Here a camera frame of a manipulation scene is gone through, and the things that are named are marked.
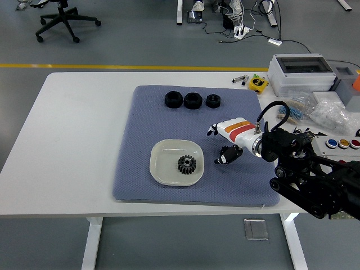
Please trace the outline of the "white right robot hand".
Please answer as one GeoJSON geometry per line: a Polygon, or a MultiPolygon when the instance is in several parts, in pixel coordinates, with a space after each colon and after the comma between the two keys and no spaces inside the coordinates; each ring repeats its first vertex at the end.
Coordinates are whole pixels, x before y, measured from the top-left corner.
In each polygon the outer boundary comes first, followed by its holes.
{"type": "Polygon", "coordinates": [[[226,120],[210,126],[207,135],[220,135],[227,139],[232,146],[223,146],[220,157],[214,160],[215,164],[229,164],[243,154],[244,148],[253,155],[261,157],[262,132],[259,123],[253,123],[244,118],[226,120]]]}

